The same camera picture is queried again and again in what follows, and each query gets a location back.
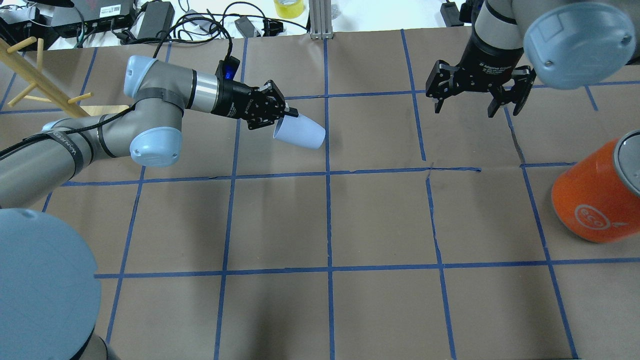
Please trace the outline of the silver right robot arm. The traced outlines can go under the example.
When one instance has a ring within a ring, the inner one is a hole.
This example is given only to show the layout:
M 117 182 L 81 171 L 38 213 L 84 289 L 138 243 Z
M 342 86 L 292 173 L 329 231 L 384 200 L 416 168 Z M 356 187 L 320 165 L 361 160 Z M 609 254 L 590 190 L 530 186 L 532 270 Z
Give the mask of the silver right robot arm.
M 439 113 L 450 97 L 489 93 L 487 116 L 517 116 L 535 80 L 558 90 L 596 84 L 639 63 L 637 0 L 467 0 L 470 38 L 458 64 L 438 60 L 425 94 Z

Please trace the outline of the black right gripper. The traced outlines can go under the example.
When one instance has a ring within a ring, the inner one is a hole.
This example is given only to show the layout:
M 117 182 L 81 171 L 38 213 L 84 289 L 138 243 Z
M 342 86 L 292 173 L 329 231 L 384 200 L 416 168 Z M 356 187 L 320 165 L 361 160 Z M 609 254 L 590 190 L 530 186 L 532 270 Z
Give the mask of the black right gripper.
M 498 109 L 513 103 L 517 116 L 530 95 L 537 72 L 532 66 L 519 66 L 524 51 L 521 48 L 503 50 L 480 45 L 469 39 L 458 64 L 435 61 L 425 82 L 425 94 L 434 101 L 439 114 L 448 97 L 462 92 L 489 92 L 493 99 L 487 116 L 493 118 Z

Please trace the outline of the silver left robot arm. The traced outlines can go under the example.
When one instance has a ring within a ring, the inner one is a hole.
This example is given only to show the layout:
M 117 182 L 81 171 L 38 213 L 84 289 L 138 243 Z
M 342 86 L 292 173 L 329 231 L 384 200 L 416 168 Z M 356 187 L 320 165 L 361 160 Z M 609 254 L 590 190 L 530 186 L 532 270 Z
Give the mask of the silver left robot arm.
M 246 121 L 250 130 L 302 118 L 277 85 L 235 81 L 133 55 L 126 110 L 65 118 L 1 152 L 1 358 L 114 360 L 96 335 L 102 284 L 87 242 L 61 219 L 32 210 L 37 199 L 108 158 L 168 167 L 180 157 L 185 111 Z

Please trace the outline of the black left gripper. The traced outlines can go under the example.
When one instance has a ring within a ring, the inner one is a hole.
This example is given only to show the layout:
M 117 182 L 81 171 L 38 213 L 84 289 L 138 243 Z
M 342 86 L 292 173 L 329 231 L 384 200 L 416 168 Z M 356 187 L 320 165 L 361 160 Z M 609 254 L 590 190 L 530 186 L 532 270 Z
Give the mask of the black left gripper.
M 217 116 L 246 121 L 249 130 L 274 125 L 285 117 L 299 117 L 297 108 L 286 105 L 285 96 L 273 80 L 263 86 L 249 86 L 223 79 L 215 103 Z

